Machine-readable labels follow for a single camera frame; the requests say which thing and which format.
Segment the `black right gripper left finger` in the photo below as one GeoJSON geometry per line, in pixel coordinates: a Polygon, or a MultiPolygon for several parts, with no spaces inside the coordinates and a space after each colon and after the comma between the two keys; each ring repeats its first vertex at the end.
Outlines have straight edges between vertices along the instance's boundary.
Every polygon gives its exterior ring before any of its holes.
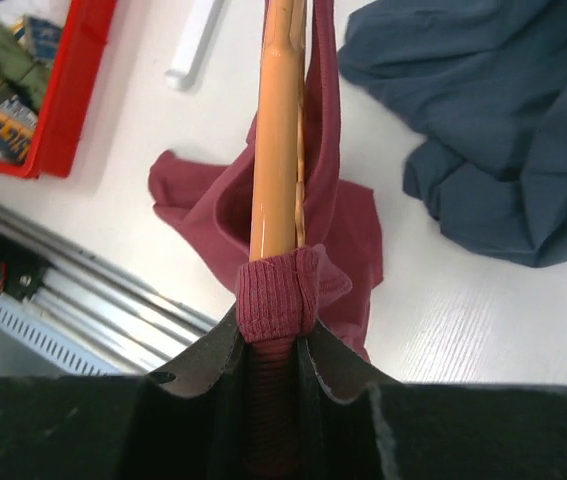
{"type": "Polygon", "coordinates": [[[241,359],[241,337],[236,308],[230,307],[221,321],[175,358],[151,372],[151,380],[181,398],[206,394],[241,359]]]}

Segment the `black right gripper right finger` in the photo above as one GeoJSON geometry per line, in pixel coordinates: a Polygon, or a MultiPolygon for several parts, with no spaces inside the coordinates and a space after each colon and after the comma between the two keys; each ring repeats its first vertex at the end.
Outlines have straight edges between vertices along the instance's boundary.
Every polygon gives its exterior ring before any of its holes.
{"type": "Polygon", "coordinates": [[[396,441],[382,406],[397,383],[322,322],[296,344],[303,479],[396,479],[396,441]]]}

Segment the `maroon tank top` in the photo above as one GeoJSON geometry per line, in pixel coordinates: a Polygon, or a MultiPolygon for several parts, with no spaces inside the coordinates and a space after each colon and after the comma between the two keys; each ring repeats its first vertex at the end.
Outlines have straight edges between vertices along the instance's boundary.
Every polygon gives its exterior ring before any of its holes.
{"type": "Polygon", "coordinates": [[[303,479],[296,344],[318,322],[370,364],[364,340],[382,281],[382,233],[373,193],[344,181],[334,5],[307,3],[303,94],[305,242],[249,259],[256,115],[230,165],[172,152],[149,174],[155,213],[235,292],[241,359],[206,394],[173,395],[198,428],[186,479],[303,479]]]}

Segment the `orange plastic hanger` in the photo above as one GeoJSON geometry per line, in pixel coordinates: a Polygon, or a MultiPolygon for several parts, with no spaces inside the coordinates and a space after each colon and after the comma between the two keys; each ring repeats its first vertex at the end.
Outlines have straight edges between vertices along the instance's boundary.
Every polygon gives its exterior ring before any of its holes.
{"type": "Polygon", "coordinates": [[[260,62],[249,259],[305,242],[305,1],[268,4],[260,62]]]}

